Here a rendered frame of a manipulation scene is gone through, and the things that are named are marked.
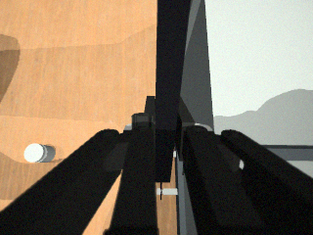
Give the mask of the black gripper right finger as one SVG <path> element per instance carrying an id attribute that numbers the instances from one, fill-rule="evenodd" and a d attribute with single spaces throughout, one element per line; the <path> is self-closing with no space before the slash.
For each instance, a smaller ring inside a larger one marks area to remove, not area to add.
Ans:
<path id="1" fill-rule="evenodd" d="M 198 235 L 313 235 L 313 178 L 240 131 L 195 123 L 181 96 L 175 144 Z"/>

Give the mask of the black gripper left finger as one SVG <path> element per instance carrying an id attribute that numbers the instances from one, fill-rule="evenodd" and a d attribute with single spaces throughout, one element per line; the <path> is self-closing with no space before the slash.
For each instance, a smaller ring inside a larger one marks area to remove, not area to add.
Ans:
<path id="1" fill-rule="evenodd" d="M 159 235 L 156 96 L 131 121 L 98 131 L 1 210 L 0 235 L 82 235 L 120 174 L 103 235 Z"/>

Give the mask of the grey cylinder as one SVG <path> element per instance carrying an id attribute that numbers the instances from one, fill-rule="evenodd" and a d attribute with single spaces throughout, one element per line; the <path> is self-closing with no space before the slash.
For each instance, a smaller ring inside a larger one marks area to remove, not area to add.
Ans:
<path id="1" fill-rule="evenodd" d="M 30 144 L 24 150 L 24 158 L 30 163 L 48 163 L 55 158 L 55 149 L 42 144 Z"/>

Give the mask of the black long thin rod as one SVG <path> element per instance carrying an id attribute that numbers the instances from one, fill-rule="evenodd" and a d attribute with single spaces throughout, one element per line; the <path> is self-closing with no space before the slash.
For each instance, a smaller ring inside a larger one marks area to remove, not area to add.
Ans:
<path id="1" fill-rule="evenodd" d="M 157 0 L 156 182 L 170 183 L 191 0 Z"/>

